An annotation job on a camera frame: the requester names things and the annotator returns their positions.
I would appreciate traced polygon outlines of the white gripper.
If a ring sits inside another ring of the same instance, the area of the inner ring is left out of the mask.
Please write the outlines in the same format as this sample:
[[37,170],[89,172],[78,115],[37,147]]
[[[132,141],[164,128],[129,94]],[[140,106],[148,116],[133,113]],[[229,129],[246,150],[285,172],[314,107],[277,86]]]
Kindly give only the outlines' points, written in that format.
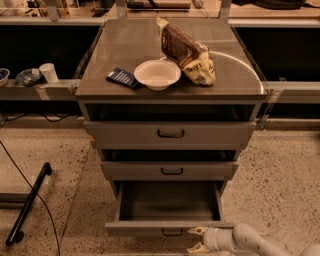
[[187,232],[192,235],[203,236],[203,244],[198,242],[195,246],[187,249],[190,254],[219,251],[234,253],[237,250],[231,229],[198,226],[188,229]]

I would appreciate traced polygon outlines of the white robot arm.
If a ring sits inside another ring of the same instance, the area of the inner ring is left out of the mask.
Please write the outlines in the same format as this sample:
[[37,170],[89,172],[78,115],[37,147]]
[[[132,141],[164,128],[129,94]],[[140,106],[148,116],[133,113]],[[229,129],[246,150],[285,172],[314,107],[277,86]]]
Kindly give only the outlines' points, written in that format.
[[227,251],[233,256],[290,256],[244,223],[232,229],[199,226],[191,228],[188,233],[203,237],[201,242],[187,249],[191,254]]

